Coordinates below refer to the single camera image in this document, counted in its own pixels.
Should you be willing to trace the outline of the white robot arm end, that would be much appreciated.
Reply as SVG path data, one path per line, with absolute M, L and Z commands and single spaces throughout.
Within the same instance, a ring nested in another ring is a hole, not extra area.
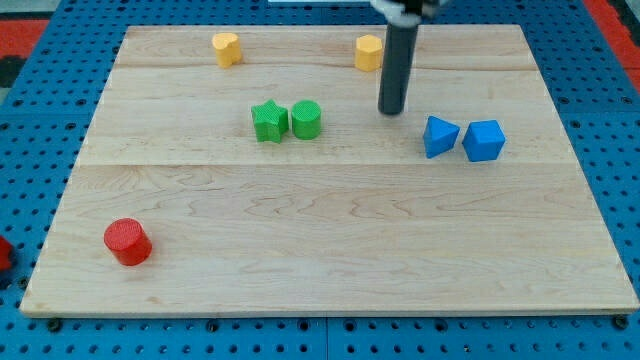
M 389 24 L 413 27 L 423 18 L 433 18 L 448 0 L 371 0 L 370 5 L 381 13 Z

